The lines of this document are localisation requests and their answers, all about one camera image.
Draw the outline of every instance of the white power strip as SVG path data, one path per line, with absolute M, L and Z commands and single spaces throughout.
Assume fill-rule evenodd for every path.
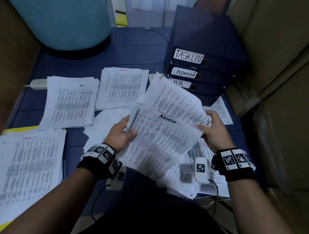
M 31 87 L 34 90 L 46 90 L 47 89 L 47 79 L 36 79 L 31 81 L 26 87 Z

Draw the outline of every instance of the forearm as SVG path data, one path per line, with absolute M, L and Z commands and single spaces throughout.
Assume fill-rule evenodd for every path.
M 17 217 L 2 233 L 70 233 L 95 184 L 90 171 L 76 169 L 64 182 Z
M 239 233 L 294 233 L 255 180 L 228 183 Z

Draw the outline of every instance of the handwritten label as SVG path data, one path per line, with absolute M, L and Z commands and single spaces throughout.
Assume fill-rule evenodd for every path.
M 171 71 L 171 75 L 177 75 L 177 76 L 183 76 L 183 77 L 189 77 L 189 78 L 195 78 L 197 72 L 192 71 L 189 69 L 183 69 L 179 67 L 173 67 Z
M 189 81 L 181 81 L 181 80 L 177 80 L 177 79 L 173 79 L 173 78 L 169 78 L 169 80 L 171 82 L 173 82 L 175 85 L 178 85 L 178 86 L 180 86 L 182 88 L 187 88 L 188 89 L 191 86 L 191 82 L 189 82 Z
M 204 55 L 188 50 L 176 49 L 173 58 L 200 64 Z

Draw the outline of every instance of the blue desk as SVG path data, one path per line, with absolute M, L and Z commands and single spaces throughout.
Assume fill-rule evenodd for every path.
M 101 71 L 104 67 L 124 67 L 149 69 L 149 73 L 163 72 L 163 63 L 166 52 L 166 40 L 169 39 L 171 28 L 155 28 L 159 33 L 144 28 L 113 28 L 112 43 L 101 54 L 82 60 L 67 60 L 56 58 L 42 51 L 33 68 L 30 80 L 44 79 L 47 76 L 62 77 L 94 77 L 100 80 Z M 27 88 L 18 111 L 9 126 L 27 127 L 39 125 L 46 103 L 47 90 L 33 90 Z M 223 94 L 223 100 L 232 117 L 232 125 L 227 129 L 241 149 L 249 151 L 242 131 L 240 119 L 234 115 L 232 108 Z M 83 146 L 88 137 L 83 134 L 84 128 L 71 128 L 67 130 L 66 145 L 64 149 L 65 176 L 69 176 L 76 168 L 83 154 Z M 135 173 L 129 169 L 125 186 Z M 93 201 L 106 181 L 97 183 L 82 215 L 89 215 Z M 94 213 L 103 213 L 115 203 L 119 192 L 103 191 L 94 209 Z

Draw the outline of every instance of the white tracking device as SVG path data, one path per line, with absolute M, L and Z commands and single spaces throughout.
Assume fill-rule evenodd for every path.
M 116 174 L 114 179 L 107 179 L 106 184 L 110 184 L 111 186 L 107 186 L 107 190 L 114 190 L 114 191 L 120 191 L 123 187 L 123 183 L 125 181 L 125 174 L 127 173 L 127 168 L 125 166 L 122 166 L 118 173 Z
M 201 184 L 209 184 L 208 160 L 205 157 L 195 158 L 195 180 Z

